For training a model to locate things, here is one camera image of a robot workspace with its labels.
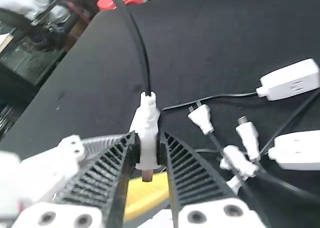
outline power outlet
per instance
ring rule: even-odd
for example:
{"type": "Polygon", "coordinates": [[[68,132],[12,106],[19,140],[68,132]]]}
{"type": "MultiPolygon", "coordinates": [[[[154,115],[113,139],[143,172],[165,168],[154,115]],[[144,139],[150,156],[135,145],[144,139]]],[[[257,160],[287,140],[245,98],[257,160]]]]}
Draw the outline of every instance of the power outlet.
{"type": "Polygon", "coordinates": [[[302,91],[303,89],[304,89],[303,81],[294,82],[291,86],[291,90],[293,90],[294,92],[299,92],[299,91],[302,91]]]}

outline white connector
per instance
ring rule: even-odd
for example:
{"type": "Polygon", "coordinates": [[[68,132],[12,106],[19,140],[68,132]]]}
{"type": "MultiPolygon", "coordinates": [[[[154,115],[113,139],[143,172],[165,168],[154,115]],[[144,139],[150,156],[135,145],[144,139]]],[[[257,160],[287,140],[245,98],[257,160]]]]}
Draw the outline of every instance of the white connector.
{"type": "Polygon", "coordinates": [[[258,132],[252,122],[248,122],[245,116],[238,119],[239,126],[235,128],[236,132],[242,140],[249,159],[251,161],[260,160],[258,132]]]}
{"type": "Polygon", "coordinates": [[[271,101],[302,94],[320,87],[319,72],[315,61],[306,59],[263,76],[256,92],[271,101]]]}
{"type": "Polygon", "coordinates": [[[195,110],[192,106],[189,107],[190,113],[188,118],[200,127],[204,135],[207,135],[214,131],[214,127],[210,121],[210,108],[206,104],[201,104],[201,102],[196,102],[196,104],[198,108],[195,110]]]}
{"type": "MultiPolygon", "coordinates": [[[[248,161],[245,155],[234,145],[228,145],[223,149],[225,155],[228,156],[233,166],[239,171],[241,176],[255,177],[255,172],[259,169],[255,164],[248,161]]],[[[231,167],[223,158],[220,161],[220,168],[230,170],[231,167]]]]}
{"type": "Polygon", "coordinates": [[[85,158],[85,148],[78,135],[62,139],[59,145],[23,160],[18,179],[23,187],[20,197],[25,207],[51,201],[54,194],[78,171],[85,158]]]}
{"type": "Polygon", "coordinates": [[[284,134],[274,139],[268,156],[283,169],[320,170],[320,130],[284,134]]]}
{"type": "Polygon", "coordinates": [[[157,109],[156,94],[141,93],[140,106],[136,109],[129,131],[135,131],[140,139],[140,162],[136,169],[142,170],[142,180],[151,181],[153,170],[159,169],[157,162],[157,135],[160,111],[157,109]]]}
{"type": "MultiPolygon", "coordinates": [[[[243,181],[246,181],[247,179],[249,178],[249,176],[243,176],[242,177],[242,180],[243,181]]],[[[238,194],[239,193],[239,189],[241,188],[241,182],[240,180],[238,179],[238,177],[234,176],[232,177],[230,180],[228,180],[226,182],[226,184],[230,187],[230,189],[232,189],[232,191],[235,193],[235,194],[238,194]]]]}

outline cable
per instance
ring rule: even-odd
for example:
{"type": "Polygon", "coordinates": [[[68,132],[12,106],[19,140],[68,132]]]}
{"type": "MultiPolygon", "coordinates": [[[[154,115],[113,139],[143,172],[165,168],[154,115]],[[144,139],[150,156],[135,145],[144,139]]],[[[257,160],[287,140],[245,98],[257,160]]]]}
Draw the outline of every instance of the cable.
{"type": "Polygon", "coordinates": [[[124,4],[123,0],[112,0],[115,4],[116,8],[119,10],[125,24],[131,34],[133,39],[136,51],[138,53],[138,59],[141,66],[142,78],[144,83],[144,91],[146,96],[151,96],[151,81],[150,81],[150,67],[149,67],[149,60],[147,56],[146,46],[142,39],[141,33],[139,28],[131,15],[131,13],[127,10],[126,5],[124,4]]]}
{"type": "Polygon", "coordinates": [[[271,148],[270,144],[273,140],[279,136],[299,115],[304,111],[309,104],[315,100],[320,94],[320,89],[315,90],[297,109],[289,116],[289,118],[276,130],[276,132],[267,141],[264,147],[260,150],[261,155],[267,154],[268,150],[271,148]]]}
{"type": "Polygon", "coordinates": [[[208,134],[209,138],[211,139],[212,143],[215,145],[215,147],[218,149],[219,153],[221,154],[222,157],[225,158],[225,161],[227,164],[230,166],[231,172],[233,175],[237,177],[239,182],[241,183],[241,186],[243,188],[243,191],[246,193],[247,197],[251,200],[251,202],[254,204],[255,209],[261,216],[262,220],[265,222],[268,228],[271,228],[271,223],[269,222],[268,216],[266,215],[264,209],[262,206],[259,204],[258,199],[256,198],[255,194],[251,191],[249,186],[243,181],[241,175],[233,165],[231,159],[227,154],[224,153],[224,148],[218,141],[218,139],[215,137],[215,135],[211,132],[208,134]]]}
{"type": "Polygon", "coordinates": [[[218,151],[216,149],[196,149],[195,152],[197,152],[197,153],[213,153],[213,154],[218,153],[218,151]]]}
{"type": "Polygon", "coordinates": [[[210,100],[210,99],[217,99],[217,98],[249,98],[249,97],[254,97],[254,96],[257,96],[256,92],[243,93],[243,94],[217,94],[217,95],[208,96],[208,97],[205,97],[205,98],[202,98],[202,99],[193,100],[193,101],[190,101],[190,102],[187,102],[187,103],[183,103],[183,104],[176,104],[176,105],[164,107],[162,109],[162,111],[178,109],[178,108],[182,108],[182,107],[185,107],[185,106],[192,105],[192,104],[194,104],[196,102],[202,102],[202,101],[210,100]]]}
{"type": "Polygon", "coordinates": [[[256,177],[258,177],[259,179],[262,179],[264,181],[267,181],[271,184],[277,184],[280,185],[281,187],[283,187],[284,189],[290,191],[291,193],[302,197],[304,199],[308,199],[313,203],[318,203],[320,204],[320,196],[316,195],[316,194],[312,194],[308,191],[305,191],[303,189],[300,189],[298,187],[295,187],[292,184],[289,184],[273,175],[268,174],[267,172],[261,172],[258,171],[255,173],[256,177]]]}

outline metal pin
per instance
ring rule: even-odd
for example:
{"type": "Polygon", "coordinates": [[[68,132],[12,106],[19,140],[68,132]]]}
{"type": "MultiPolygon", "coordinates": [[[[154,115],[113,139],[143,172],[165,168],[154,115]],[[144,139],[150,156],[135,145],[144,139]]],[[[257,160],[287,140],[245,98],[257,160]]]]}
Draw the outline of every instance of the metal pin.
{"type": "Polygon", "coordinates": [[[142,181],[143,182],[152,181],[153,175],[154,175],[154,170],[153,169],[143,170],[142,171],[142,181]]]}
{"type": "Polygon", "coordinates": [[[242,116],[241,118],[238,119],[238,124],[242,125],[248,122],[248,119],[246,116],[242,116]]]}
{"type": "Polygon", "coordinates": [[[189,107],[190,113],[194,111],[194,108],[192,106],[189,107]]]}

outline black fabric surface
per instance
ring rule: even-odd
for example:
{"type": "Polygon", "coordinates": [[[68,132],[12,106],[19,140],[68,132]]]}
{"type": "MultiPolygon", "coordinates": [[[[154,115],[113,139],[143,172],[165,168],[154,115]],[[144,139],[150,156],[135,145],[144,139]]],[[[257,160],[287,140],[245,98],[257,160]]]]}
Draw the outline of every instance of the black fabric surface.
{"type": "MultiPolygon", "coordinates": [[[[131,6],[150,59],[159,108],[219,93],[252,92],[259,78],[314,58],[320,64],[319,0],[156,0],[131,6]]],[[[71,134],[81,138],[127,132],[140,102],[136,51],[117,11],[99,13],[23,113],[0,148],[29,157],[71,134]]],[[[264,144],[310,93],[281,101],[250,98],[208,102],[223,144],[241,147],[235,127],[246,115],[264,144]]],[[[288,130],[320,129],[320,100],[288,130]]],[[[211,143],[187,118],[164,117],[163,129],[191,147],[211,143]]],[[[205,154],[209,161],[213,156],[205,154]]],[[[268,170],[320,193],[319,172],[268,170]]],[[[248,181],[274,227],[319,227],[319,207],[281,188],[248,181]]]]}

